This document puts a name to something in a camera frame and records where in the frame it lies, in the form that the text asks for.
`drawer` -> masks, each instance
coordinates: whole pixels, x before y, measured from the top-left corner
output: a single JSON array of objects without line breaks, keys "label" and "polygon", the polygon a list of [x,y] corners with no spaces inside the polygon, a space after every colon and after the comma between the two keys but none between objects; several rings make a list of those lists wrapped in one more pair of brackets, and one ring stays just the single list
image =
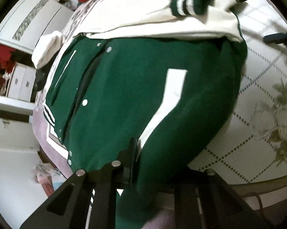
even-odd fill
[{"label": "drawer", "polygon": [[19,65],[15,66],[14,73],[9,81],[7,97],[18,99],[25,71],[26,67]]},{"label": "drawer", "polygon": [[22,84],[20,87],[20,92],[19,92],[19,100],[27,101],[29,102],[31,99],[31,94],[33,90],[33,85],[35,81],[35,73],[36,69],[33,68],[28,68],[25,70],[25,75],[22,80]]}]

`silver screw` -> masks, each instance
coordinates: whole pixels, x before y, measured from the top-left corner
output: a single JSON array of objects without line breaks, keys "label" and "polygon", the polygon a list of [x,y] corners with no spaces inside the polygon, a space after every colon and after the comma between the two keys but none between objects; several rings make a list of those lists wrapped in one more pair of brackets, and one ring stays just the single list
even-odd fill
[{"label": "silver screw", "polygon": [[118,167],[120,165],[121,165],[121,162],[118,161],[118,160],[115,160],[115,161],[112,162],[112,166],[114,166],[114,167]]},{"label": "silver screw", "polygon": [[79,177],[84,176],[85,175],[85,170],[83,170],[83,169],[77,170],[76,174]]},{"label": "silver screw", "polygon": [[209,176],[214,176],[216,173],[213,169],[207,169],[205,170],[206,174]]}]

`white button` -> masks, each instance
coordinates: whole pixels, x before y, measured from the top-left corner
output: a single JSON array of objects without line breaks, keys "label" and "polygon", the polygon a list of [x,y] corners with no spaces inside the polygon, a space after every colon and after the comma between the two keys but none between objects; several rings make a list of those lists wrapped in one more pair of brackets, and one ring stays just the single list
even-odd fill
[{"label": "white button", "polygon": [[88,100],[87,100],[87,99],[85,99],[85,100],[82,101],[82,105],[83,105],[83,106],[86,106],[87,103],[88,103]]}]

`bed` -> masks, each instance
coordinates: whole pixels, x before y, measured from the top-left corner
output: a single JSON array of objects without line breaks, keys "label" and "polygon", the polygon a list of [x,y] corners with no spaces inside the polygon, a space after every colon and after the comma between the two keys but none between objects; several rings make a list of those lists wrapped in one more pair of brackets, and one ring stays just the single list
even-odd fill
[{"label": "bed", "polygon": [[[70,38],[100,0],[89,0],[73,14],[63,33]],[[287,24],[268,0],[248,0],[236,7],[248,57],[239,97],[230,119],[189,167],[214,169],[227,183],[250,185],[287,176],[287,47],[266,45],[263,36],[285,33]],[[53,65],[49,77],[54,75]],[[68,151],[43,116],[45,90],[36,97],[33,131],[42,149],[69,177]],[[144,228],[173,228],[172,211],[162,210]]]}]

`white sleeve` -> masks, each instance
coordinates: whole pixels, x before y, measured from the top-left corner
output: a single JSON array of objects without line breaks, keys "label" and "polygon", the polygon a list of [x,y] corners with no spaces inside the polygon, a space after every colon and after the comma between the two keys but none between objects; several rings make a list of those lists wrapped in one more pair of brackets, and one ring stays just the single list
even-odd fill
[{"label": "white sleeve", "polygon": [[35,68],[40,69],[45,66],[64,42],[65,36],[59,31],[41,36],[32,54]]}]

